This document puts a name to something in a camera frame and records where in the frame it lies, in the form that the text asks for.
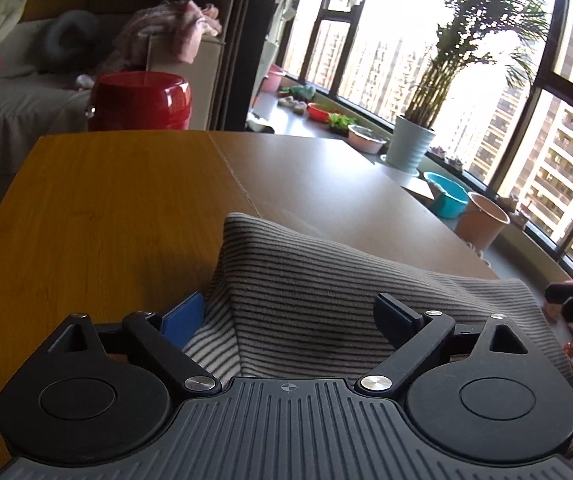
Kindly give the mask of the grey striped knit garment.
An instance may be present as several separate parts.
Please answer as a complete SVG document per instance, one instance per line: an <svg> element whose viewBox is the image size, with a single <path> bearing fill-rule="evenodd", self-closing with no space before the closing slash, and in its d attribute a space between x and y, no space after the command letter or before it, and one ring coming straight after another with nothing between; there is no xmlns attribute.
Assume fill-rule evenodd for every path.
<svg viewBox="0 0 573 480"><path fill-rule="evenodd" d="M204 323L184 352L221 382L355 380L394 351L373 321L380 292L462 324L508 315L573 388L572 362L521 281L422 270L239 212L224 220Z"/></svg>

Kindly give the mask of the pink clothes pile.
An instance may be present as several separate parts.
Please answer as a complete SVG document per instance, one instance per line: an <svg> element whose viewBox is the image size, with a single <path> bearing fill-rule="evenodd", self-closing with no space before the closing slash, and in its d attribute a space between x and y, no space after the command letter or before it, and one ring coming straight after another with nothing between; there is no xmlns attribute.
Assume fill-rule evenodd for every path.
<svg viewBox="0 0 573 480"><path fill-rule="evenodd" d="M219 10L213 4L198 6L192 0L163 1L136 12L113 41L113 51L99 67L100 74L141 67L148 57L153 36L172 38L172 56L192 64L204 36L222 31Z"/></svg>

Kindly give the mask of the teal plastic basin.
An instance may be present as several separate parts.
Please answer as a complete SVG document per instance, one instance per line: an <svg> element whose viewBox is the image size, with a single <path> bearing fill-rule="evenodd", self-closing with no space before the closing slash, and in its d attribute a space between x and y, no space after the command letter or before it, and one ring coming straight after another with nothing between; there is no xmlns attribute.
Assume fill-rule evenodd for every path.
<svg viewBox="0 0 573 480"><path fill-rule="evenodd" d="M429 209L442 219L456 219L469 204L469 195L462 186L436 172L425 171L424 180L428 182L434 200Z"/></svg>

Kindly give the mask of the white ribbed plant pot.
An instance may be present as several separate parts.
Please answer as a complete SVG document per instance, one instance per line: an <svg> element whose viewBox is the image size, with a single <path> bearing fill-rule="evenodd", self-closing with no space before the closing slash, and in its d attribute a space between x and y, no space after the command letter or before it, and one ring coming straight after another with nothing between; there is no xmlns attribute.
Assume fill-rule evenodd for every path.
<svg viewBox="0 0 573 480"><path fill-rule="evenodd" d="M398 116L385 157L387 165L405 174L414 174L434 136L432 129L418 126L404 116Z"/></svg>

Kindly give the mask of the pink metal bowl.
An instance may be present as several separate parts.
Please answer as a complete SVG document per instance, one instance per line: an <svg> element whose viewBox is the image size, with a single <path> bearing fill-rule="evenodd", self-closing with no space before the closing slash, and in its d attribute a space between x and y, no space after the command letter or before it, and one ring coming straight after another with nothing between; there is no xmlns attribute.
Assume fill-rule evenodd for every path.
<svg viewBox="0 0 573 480"><path fill-rule="evenodd" d="M347 127L347 143L356 151L368 155L376 155L387 144L387 139L378 136L373 130L360 125Z"/></svg>

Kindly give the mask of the red plastic basin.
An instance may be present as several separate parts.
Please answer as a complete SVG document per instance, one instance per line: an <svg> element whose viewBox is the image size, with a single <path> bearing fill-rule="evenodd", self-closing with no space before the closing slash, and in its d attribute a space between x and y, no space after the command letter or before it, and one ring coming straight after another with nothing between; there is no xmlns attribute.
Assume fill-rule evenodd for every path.
<svg viewBox="0 0 573 480"><path fill-rule="evenodd" d="M307 104L308 118L313 122L320 122L320 124L326 124L329 122L330 112L326 110L322 105L315 102L310 102Z"/></svg>

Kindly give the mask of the red round stool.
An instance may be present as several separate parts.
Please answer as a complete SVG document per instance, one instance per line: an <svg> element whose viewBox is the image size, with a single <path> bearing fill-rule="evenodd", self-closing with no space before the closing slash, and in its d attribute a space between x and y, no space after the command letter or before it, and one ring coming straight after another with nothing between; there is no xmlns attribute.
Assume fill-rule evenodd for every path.
<svg viewBox="0 0 573 480"><path fill-rule="evenodd" d="M99 77L85 115L89 131L188 130L189 82L160 72L119 72Z"/></svg>

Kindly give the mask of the pink basin far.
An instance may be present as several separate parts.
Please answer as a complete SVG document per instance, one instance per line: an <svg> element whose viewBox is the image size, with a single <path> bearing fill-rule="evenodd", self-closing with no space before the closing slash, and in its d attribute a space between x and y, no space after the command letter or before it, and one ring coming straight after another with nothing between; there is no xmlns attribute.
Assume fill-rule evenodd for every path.
<svg viewBox="0 0 573 480"><path fill-rule="evenodd" d="M260 90L267 93L277 93L282 84L285 72L276 64L271 64L266 77L262 80Z"/></svg>

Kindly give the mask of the beige cabinet box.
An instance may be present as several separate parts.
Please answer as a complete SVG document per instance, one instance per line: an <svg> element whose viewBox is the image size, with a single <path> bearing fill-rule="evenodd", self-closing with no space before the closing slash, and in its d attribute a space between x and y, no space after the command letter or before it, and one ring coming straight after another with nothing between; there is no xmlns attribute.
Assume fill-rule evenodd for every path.
<svg viewBox="0 0 573 480"><path fill-rule="evenodd" d="M192 91L191 130L208 130L219 78L224 43L218 37L204 36L191 64L172 55L172 36L157 35L149 39L146 69L186 79Z"/></svg>

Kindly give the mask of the grey covered sofa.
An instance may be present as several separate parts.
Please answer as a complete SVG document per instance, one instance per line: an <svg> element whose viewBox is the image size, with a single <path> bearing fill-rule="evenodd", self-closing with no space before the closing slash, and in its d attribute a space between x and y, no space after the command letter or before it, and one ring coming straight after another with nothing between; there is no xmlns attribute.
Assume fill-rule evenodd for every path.
<svg viewBox="0 0 573 480"><path fill-rule="evenodd" d="M51 70L41 55L48 20L15 26L0 44L0 203L15 174L42 136L86 130L87 90L75 86L112 52L112 41L128 18L100 15L100 46L89 66Z"/></svg>

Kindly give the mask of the grey neck pillow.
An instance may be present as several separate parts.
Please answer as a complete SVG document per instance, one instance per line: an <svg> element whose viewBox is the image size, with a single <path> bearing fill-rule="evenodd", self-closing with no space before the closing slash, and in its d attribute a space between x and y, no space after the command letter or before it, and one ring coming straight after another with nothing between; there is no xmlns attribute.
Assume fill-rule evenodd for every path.
<svg viewBox="0 0 573 480"><path fill-rule="evenodd" d="M40 38L44 68L64 70L85 62L101 42L96 15L84 10L66 11L55 18Z"/></svg>

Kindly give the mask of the green bamboo plant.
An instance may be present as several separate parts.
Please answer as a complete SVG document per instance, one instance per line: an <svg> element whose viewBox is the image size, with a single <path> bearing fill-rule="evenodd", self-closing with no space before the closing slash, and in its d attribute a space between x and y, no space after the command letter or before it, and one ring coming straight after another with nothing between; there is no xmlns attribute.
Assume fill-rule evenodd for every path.
<svg viewBox="0 0 573 480"><path fill-rule="evenodd" d="M451 19L439 24L434 54L413 91L404 118L432 129L456 77L473 65L497 62L492 40L510 38L506 82L521 89L533 84L533 55L547 39L545 0L444 0Z"/></svg>

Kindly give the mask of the white floor cleaner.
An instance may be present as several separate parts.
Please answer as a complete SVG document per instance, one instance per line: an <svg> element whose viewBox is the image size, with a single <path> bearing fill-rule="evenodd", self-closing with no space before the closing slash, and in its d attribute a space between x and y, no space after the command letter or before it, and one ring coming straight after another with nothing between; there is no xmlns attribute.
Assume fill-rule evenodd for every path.
<svg viewBox="0 0 573 480"><path fill-rule="evenodd" d="M274 0L276 9L274 9L272 14L269 29L262 46L262 55L260 56L254 81L252 101L246 116L245 127L247 131L267 132L269 128L268 122L255 114L254 106L259 92L262 90L262 85L269 78L271 66L276 61L283 29L288 21L293 20L296 12L295 5L298 2L299 0Z"/></svg>

